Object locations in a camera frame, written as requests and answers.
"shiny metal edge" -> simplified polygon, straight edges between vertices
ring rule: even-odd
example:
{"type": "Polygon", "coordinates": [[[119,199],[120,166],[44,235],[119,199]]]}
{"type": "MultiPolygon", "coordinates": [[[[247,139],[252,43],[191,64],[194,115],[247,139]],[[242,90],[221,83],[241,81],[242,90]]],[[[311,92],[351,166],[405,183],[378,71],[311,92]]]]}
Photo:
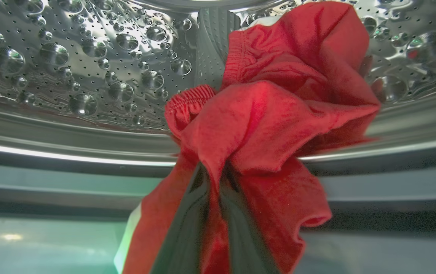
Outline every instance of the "shiny metal edge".
{"type": "MultiPolygon", "coordinates": [[[[383,109],[366,135],[375,140],[300,160],[318,163],[436,148],[436,96],[383,109]]],[[[0,113],[0,151],[94,163],[172,167],[179,148],[163,134],[88,128],[0,113]]]]}

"red cloth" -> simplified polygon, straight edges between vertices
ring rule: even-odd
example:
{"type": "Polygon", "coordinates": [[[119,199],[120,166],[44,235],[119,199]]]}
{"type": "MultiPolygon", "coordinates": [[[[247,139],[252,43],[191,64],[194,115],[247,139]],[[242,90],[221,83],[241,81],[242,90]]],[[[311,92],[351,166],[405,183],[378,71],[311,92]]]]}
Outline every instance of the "red cloth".
{"type": "Polygon", "coordinates": [[[166,106],[181,153],[142,201],[123,273],[150,271],[198,160],[211,176],[201,272],[230,272],[218,206],[228,160],[277,266],[292,273],[305,246],[299,228],[331,217],[319,181],[296,156],[363,140],[379,109],[357,72],[368,45],[353,7],[337,2],[302,5],[273,26],[232,32],[220,92],[199,86],[166,106]]]}

